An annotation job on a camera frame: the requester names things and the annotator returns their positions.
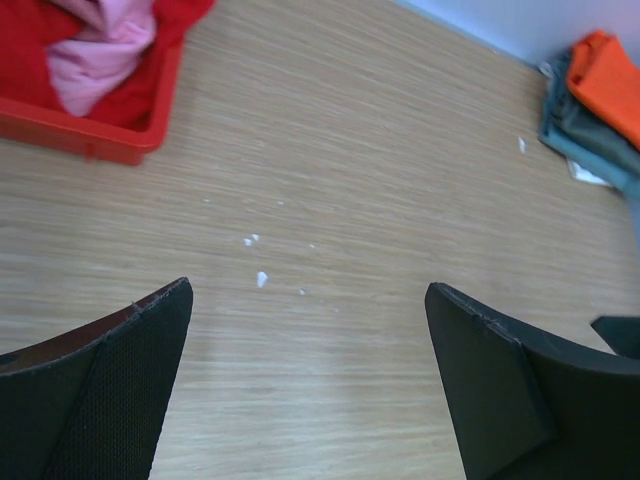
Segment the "orange t shirt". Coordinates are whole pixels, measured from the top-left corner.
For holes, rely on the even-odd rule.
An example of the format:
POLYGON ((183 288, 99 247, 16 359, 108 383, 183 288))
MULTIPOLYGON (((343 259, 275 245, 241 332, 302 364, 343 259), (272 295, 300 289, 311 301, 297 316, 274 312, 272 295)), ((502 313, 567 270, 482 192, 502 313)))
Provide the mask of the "orange t shirt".
POLYGON ((571 47, 566 84, 577 100, 639 148, 639 68, 618 37, 595 30, 571 47))

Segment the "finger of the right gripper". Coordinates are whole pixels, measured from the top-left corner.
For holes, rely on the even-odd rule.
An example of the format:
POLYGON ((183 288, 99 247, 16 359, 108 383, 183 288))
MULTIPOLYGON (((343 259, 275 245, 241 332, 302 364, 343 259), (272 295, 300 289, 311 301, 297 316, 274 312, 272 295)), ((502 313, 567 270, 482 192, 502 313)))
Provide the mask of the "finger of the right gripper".
POLYGON ((618 356, 640 358, 640 318, 601 316, 591 327, 618 356))

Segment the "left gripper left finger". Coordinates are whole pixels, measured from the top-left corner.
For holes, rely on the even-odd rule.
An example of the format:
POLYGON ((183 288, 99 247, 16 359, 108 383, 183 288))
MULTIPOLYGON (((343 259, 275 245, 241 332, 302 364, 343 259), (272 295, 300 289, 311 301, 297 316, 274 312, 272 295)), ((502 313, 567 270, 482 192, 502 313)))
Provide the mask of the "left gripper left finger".
POLYGON ((146 479, 193 306, 179 278, 1 357, 4 479, 146 479))

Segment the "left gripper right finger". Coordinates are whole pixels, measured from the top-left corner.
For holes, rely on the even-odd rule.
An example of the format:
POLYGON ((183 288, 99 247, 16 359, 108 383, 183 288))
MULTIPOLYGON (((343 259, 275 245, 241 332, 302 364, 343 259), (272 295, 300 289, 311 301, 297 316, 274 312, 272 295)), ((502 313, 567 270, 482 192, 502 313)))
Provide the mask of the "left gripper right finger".
POLYGON ((469 479, 635 479, 639 358, 506 316, 444 283, 425 310, 469 479))

